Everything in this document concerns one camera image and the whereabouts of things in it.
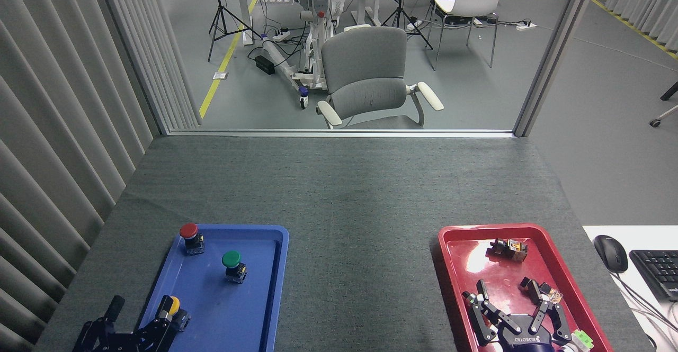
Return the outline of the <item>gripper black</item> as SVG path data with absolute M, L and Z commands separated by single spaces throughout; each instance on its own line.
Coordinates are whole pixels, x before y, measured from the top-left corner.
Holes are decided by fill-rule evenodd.
M 83 324 L 73 351 L 155 351 L 154 343 L 172 343 L 179 331 L 179 299 L 164 295 L 155 318 L 132 333 L 116 333 L 114 322 L 125 299 L 114 295 L 104 316 Z
M 549 284 L 529 282 L 529 297 L 536 306 L 533 318 L 529 315 L 507 315 L 489 301 L 484 280 L 476 284 L 477 293 L 464 291 L 464 303 L 477 344 L 487 346 L 498 338 L 502 351 L 555 351 L 557 344 L 572 340 L 562 304 L 563 295 Z M 545 316 L 550 318 L 553 333 L 542 326 Z

